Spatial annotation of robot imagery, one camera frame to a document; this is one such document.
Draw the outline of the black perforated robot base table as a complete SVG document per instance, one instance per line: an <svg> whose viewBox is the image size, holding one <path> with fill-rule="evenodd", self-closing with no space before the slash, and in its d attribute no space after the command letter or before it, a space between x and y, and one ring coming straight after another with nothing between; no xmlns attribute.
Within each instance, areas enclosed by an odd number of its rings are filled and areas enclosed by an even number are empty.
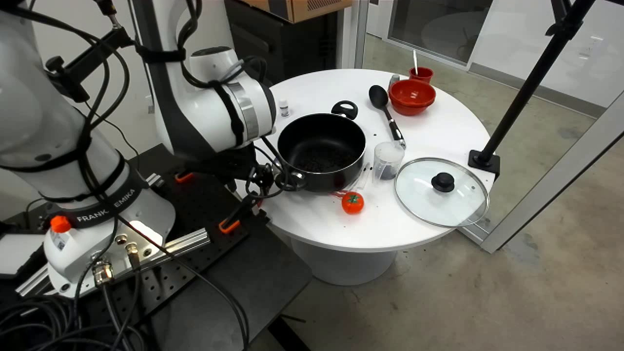
<svg viewBox="0 0 624 351"><path fill-rule="evenodd" d="M267 219L247 217L222 237L216 223L235 206L224 188L200 180L169 196L183 206L179 227L206 229L206 245L83 297L77 327L72 301L21 299L3 282L0 351L247 351L261 332L284 351L309 351L282 321L309 270L267 231Z"/></svg>

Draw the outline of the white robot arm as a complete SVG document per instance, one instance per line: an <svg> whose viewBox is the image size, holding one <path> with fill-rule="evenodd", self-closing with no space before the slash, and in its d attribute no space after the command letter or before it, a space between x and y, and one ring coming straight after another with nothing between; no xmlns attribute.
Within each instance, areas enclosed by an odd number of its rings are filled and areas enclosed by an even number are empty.
<svg viewBox="0 0 624 351"><path fill-rule="evenodd" d="M173 206L155 196L75 110L87 98L81 81L120 48L142 57L155 98L165 149L198 167L226 173L249 157L251 141L274 126L272 95L251 79L230 48L185 52L196 32L200 0L128 0L134 30L89 38L68 67L46 69L31 26L46 18L1 0L0 22L0 169L58 208L42 251L54 291L66 299L95 288L101 264L124 274L128 256L114 243L124 227L165 237Z"/></svg>

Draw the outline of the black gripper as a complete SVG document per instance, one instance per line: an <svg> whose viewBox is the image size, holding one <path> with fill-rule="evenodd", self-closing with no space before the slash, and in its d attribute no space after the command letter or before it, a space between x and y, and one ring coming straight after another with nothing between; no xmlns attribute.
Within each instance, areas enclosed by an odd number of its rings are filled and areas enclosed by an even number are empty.
<svg viewBox="0 0 624 351"><path fill-rule="evenodd" d="M253 145L220 153L216 174L224 182L245 180L255 184L261 194L267 194L272 186L272 176L257 163Z"/></svg>

